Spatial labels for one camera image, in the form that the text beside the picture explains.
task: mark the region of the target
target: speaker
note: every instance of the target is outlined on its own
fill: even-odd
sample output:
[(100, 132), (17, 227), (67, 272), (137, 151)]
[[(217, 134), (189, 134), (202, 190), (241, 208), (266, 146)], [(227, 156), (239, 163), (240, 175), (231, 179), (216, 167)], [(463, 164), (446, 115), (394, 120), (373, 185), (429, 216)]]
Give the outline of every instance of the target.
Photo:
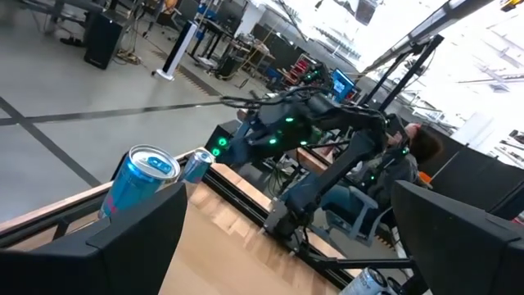
[(109, 10), (96, 15), (89, 27), (84, 60), (105, 70), (115, 57), (129, 24), (130, 20), (116, 11)]

